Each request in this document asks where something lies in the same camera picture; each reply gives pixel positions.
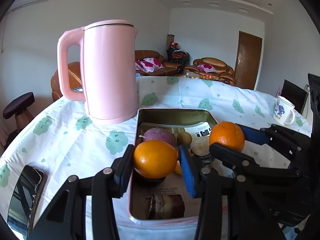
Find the pink metal tin box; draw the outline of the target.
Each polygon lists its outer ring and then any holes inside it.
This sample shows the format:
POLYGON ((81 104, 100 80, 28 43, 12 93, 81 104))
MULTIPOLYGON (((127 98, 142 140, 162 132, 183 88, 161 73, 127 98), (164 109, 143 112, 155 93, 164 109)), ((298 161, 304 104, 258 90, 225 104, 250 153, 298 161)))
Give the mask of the pink metal tin box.
POLYGON ((221 163, 204 155, 216 120, 208 110, 142 108, 137 115, 133 173, 129 184, 129 218, 145 227, 187 227, 197 223, 201 200, 188 193, 178 147, 185 143, 220 175, 221 163))

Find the small yellow-green longan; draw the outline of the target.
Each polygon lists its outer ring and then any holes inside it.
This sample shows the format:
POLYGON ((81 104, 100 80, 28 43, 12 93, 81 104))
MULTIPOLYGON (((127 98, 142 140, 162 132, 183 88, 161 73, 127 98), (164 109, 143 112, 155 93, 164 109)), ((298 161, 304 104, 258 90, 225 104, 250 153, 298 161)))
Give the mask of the small yellow-green longan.
POLYGON ((177 139, 178 145, 181 145, 181 144, 190 145, 192 143, 192 136, 187 132, 178 133, 176 139, 177 139))

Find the stacked chairs in corner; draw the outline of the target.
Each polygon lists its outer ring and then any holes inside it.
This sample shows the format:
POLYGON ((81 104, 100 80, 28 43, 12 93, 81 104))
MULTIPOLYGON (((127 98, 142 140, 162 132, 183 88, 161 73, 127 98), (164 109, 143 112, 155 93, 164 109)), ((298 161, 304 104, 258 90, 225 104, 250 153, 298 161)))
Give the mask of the stacked chairs in corner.
POLYGON ((169 62, 181 64, 183 67, 190 63, 189 53, 181 49, 180 45, 174 41, 169 42, 167 57, 169 62))

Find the coffee table with items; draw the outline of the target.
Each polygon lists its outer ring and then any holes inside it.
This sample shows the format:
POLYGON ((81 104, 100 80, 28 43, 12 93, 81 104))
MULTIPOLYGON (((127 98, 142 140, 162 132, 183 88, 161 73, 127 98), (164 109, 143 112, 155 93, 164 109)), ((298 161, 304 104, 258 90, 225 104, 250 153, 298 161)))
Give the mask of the coffee table with items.
POLYGON ((209 73, 195 73, 195 72, 185 72, 182 74, 178 74, 177 76, 192 78, 192 79, 203 79, 203 80, 210 80, 210 81, 219 81, 220 78, 218 76, 211 75, 209 73))

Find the black television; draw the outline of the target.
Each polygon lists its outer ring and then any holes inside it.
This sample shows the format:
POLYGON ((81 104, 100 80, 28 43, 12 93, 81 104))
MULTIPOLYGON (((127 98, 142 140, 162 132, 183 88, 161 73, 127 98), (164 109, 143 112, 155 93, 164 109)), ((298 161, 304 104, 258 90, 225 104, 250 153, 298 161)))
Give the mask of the black television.
POLYGON ((288 80, 284 80, 280 95, 289 100, 295 106, 295 110, 298 113, 303 114, 308 99, 308 92, 306 90, 288 80))

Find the brown wooden door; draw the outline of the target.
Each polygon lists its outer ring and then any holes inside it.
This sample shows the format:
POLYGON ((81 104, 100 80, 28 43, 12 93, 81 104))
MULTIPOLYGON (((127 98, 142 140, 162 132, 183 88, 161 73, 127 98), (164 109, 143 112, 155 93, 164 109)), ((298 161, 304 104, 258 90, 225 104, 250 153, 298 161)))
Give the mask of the brown wooden door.
POLYGON ((262 45, 262 38, 239 31, 238 51, 234 70, 236 86, 251 90, 255 88, 262 45))

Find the black smartphone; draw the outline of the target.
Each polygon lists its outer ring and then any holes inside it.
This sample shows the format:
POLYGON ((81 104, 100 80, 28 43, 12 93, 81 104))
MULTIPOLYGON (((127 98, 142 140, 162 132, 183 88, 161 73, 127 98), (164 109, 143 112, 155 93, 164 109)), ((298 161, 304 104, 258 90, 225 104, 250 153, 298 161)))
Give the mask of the black smartphone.
POLYGON ((30 165, 25 165, 14 188, 7 225, 17 239, 27 240, 33 230, 38 207, 47 175, 30 165))

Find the small orange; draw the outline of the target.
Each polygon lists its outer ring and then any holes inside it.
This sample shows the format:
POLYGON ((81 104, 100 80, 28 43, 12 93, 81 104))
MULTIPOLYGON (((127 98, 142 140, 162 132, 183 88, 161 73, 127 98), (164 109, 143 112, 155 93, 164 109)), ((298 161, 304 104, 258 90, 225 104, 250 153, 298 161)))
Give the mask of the small orange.
POLYGON ((150 179, 166 177, 174 172, 177 163, 176 149, 170 144, 150 140, 136 146, 133 154, 135 170, 150 179))

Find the long brown leather sofa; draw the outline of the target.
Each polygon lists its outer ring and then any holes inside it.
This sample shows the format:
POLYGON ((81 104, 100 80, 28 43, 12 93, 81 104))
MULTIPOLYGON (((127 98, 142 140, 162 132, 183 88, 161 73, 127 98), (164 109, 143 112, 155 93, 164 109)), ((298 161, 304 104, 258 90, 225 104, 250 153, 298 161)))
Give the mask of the long brown leather sofa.
POLYGON ((154 50, 136 50, 135 68, 141 76, 176 76, 183 73, 181 64, 167 62, 154 50))

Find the white cartoon mug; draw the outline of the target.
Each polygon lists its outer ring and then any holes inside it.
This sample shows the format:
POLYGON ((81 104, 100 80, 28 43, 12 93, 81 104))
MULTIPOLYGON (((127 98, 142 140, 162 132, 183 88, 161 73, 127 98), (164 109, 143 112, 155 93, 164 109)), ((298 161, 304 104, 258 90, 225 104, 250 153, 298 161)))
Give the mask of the white cartoon mug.
POLYGON ((291 125, 295 121, 295 106, 283 96, 277 97, 273 118, 281 125, 291 125))

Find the pink electric kettle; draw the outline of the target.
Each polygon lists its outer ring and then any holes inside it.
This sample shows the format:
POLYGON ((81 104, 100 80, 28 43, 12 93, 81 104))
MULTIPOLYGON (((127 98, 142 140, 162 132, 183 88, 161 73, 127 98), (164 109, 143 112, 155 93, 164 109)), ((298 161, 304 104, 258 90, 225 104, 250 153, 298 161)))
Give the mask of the pink electric kettle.
POLYGON ((83 101, 91 119, 118 124, 138 109, 135 38, 138 30, 126 20, 105 20, 65 31, 57 42, 60 90, 68 100, 83 101), (82 91, 69 85, 68 50, 80 47, 82 91))

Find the purple passion fruit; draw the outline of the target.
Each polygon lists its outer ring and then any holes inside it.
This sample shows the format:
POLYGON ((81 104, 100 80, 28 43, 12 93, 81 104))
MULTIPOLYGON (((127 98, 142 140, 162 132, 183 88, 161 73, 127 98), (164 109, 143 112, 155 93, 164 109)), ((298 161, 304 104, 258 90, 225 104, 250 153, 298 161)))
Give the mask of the purple passion fruit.
POLYGON ((163 128, 151 128, 148 129, 143 135, 139 136, 142 141, 159 140, 175 146, 175 137, 167 129, 163 128))

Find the dark round stool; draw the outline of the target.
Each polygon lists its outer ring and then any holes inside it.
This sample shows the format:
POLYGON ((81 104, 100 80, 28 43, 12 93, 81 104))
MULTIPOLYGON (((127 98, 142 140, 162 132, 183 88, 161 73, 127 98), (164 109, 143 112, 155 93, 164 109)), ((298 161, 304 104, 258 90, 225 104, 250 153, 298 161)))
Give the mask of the dark round stool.
POLYGON ((20 132, 34 119, 34 116, 28 110, 28 107, 34 102, 33 92, 28 92, 17 97, 5 107, 3 118, 8 120, 12 116, 15 116, 17 131, 20 132))

